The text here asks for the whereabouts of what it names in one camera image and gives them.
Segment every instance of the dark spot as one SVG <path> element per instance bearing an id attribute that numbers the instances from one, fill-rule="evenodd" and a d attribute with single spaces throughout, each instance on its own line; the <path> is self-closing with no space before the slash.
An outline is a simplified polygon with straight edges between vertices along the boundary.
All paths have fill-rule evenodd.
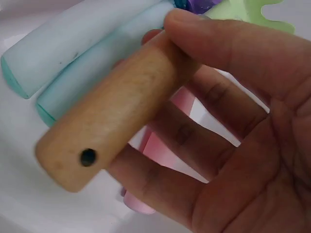
<path id="1" fill-rule="evenodd" d="M 76 54 L 73 56 L 73 58 L 76 59 L 78 55 L 79 55 L 79 52 L 76 52 Z"/>
<path id="2" fill-rule="evenodd" d="M 92 166 L 97 158 L 96 151 L 93 149 L 85 149 L 80 156 L 82 166 Z"/>

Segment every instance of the knuckle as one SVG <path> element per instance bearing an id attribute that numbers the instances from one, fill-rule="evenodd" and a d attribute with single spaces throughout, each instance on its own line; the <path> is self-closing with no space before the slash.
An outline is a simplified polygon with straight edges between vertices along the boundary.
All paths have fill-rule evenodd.
<path id="1" fill-rule="evenodd" d="M 228 92 L 230 84 L 217 83 L 204 96 L 204 101 L 208 104 L 217 104 Z"/>
<path id="2" fill-rule="evenodd" d="M 182 124 L 177 130 L 177 134 L 175 136 L 177 144 L 180 146 L 186 144 L 189 141 L 189 139 L 193 136 L 194 132 L 195 130 L 191 125 L 187 123 Z"/>

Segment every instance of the hole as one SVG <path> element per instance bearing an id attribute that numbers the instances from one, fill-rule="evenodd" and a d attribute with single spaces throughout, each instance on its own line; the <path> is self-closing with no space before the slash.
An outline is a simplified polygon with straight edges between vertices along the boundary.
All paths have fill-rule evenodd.
<path id="1" fill-rule="evenodd" d="M 85 149 L 81 153 L 80 161 L 82 166 L 92 166 L 96 161 L 96 151 L 93 149 Z"/>

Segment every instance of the light blue cylinder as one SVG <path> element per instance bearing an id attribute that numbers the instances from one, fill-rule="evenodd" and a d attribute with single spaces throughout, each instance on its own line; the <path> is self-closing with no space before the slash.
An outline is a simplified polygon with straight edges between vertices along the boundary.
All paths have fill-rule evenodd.
<path id="1" fill-rule="evenodd" d="M 169 1 L 148 8 L 65 68 L 37 100 L 36 107 L 43 121 L 53 125 L 102 80 L 118 60 L 137 51 L 146 32 L 162 28 L 165 15 L 173 8 Z"/>
<path id="2" fill-rule="evenodd" d="M 25 99 L 82 53 L 161 0 L 84 0 L 44 23 L 1 57 L 3 76 Z"/>

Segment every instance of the green object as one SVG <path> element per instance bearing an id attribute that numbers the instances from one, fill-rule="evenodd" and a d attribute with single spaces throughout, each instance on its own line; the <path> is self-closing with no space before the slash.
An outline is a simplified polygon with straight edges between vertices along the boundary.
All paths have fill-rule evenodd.
<path id="1" fill-rule="evenodd" d="M 266 19 L 261 12 L 265 5 L 280 3 L 283 0 L 224 0 L 206 12 L 212 19 L 236 19 L 260 26 L 294 33 L 292 24 Z"/>
<path id="2" fill-rule="evenodd" d="M 24 99 L 29 99 L 29 96 L 26 94 L 26 92 L 21 88 L 19 83 L 17 82 L 16 78 L 14 77 L 13 73 L 11 72 L 11 69 L 9 68 L 5 58 L 1 57 L 1 67 L 3 72 L 3 77 L 6 79 L 7 84 L 14 90 L 16 93 L 18 93 L 20 96 L 22 96 Z"/>
<path id="3" fill-rule="evenodd" d="M 43 122 L 47 126 L 52 127 L 53 124 L 56 122 L 56 120 L 47 111 L 45 111 L 44 108 L 42 108 L 40 104 L 37 103 L 35 107 L 37 109 L 37 112 L 39 113 L 39 116 L 43 120 Z"/>

